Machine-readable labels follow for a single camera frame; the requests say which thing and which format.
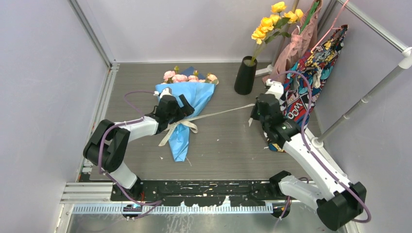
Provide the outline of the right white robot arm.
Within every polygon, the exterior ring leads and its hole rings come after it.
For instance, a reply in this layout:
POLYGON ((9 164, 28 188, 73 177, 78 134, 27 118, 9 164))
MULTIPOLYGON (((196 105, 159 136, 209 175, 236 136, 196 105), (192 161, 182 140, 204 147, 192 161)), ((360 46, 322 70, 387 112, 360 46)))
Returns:
POLYGON ((340 174, 324 156, 309 143, 299 125, 285 119, 278 99, 273 94, 256 98, 251 118, 258 120, 265 135, 295 159, 315 185, 305 183, 287 171, 270 178, 270 193, 275 199, 289 196, 316 211, 322 223, 336 231, 365 211, 366 187, 353 183, 340 174))

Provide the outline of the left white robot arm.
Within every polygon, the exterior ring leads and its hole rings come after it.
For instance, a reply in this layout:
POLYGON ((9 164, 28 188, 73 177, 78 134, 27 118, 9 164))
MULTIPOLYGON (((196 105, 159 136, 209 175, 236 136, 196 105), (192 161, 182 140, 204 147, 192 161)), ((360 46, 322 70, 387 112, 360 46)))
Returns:
POLYGON ((102 120, 86 144, 83 156, 115 180, 129 200, 137 200, 142 193, 140 179, 124 162, 128 143, 159 134, 173 123, 193 114, 195 109, 184 95, 162 94, 152 112, 135 120, 114 123, 102 120))

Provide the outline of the cream ribbon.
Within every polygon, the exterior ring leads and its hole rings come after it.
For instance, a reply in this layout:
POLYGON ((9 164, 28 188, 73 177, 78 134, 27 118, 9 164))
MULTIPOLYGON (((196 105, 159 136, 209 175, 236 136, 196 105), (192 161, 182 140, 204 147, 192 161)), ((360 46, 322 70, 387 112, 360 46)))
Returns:
POLYGON ((167 134, 163 137, 163 139, 160 141, 160 143, 158 144, 159 147, 162 147, 164 145, 166 145, 166 143, 168 142, 169 138, 171 137, 172 133, 174 132, 175 128, 178 125, 184 125, 189 127, 189 129, 193 132, 193 133, 198 133, 198 127, 196 124, 192 123, 195 120, 198 119, 202 119, 202 118, 206 118, 206 117, 211 117, 211 116, 216 116, 216 115, 221 115, 224 113, 228 113, 228 112, 232 112, 235 110, 240 110, 240 109, 245 109, 248 107, 253 107, 255 104, 251 103, 242 107, 238 107, 238 108, 234 108, 234 109, 229 109, 229 110, 225 110, 225 111, 221 111, 221 112, 217 112, 217 113, 212 113, 212 114, 206 114, 206 115, 200 115, 200 116, 196 116, 196 117, 191 117, 191 118, 185 118, 183 120, 180 120, 178 122, 169 124, 168 127, 166 128, 165 131, 167 131, 167 134))

